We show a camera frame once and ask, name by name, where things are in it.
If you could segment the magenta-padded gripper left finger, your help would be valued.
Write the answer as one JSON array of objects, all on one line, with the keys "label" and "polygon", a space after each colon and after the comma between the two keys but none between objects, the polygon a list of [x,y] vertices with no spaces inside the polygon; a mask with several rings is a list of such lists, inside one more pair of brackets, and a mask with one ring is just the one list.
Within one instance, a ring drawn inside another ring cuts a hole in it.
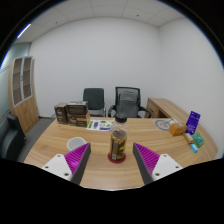
[{"label": "magenta-padded gripper left finger", "polygon": [[90,154],[91,144],[86,143],[66,155],[56,154],[42,169],[79,185]]}]

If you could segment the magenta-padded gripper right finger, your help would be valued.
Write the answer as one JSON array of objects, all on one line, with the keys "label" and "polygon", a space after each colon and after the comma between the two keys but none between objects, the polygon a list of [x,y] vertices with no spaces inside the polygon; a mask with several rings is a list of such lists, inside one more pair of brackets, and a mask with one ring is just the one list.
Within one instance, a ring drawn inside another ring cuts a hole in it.
[{"label": "magenta-padded gripper right finger", "polygon": [[145,185],[182,169],[168,154],[159,155],[138,143],[133,144],[133,154]]}]

